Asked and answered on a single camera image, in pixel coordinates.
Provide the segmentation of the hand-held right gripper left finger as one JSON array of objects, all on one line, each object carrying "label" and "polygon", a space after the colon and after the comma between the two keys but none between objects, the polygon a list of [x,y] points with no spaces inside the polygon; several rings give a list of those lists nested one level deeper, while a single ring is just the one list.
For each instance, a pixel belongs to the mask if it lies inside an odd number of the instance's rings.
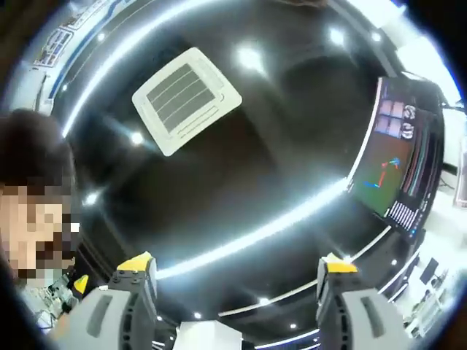
[{"label": "hand-held right gripper left finger", "polygon": [[90,292],[69,314],[59,349],[151,349],[157,322],[157,265],[149,253],[117,266],[107,289]]}]

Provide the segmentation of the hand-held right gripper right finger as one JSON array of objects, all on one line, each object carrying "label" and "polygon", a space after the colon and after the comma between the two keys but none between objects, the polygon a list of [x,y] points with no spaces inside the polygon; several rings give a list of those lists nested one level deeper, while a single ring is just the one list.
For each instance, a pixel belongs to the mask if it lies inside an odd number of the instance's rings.
[{"label": "hand-held right gripper right finger", "polygon": [[357,267],[330,253],[317,267],[317,311],[321,349],[410,349],[402,317]]}]

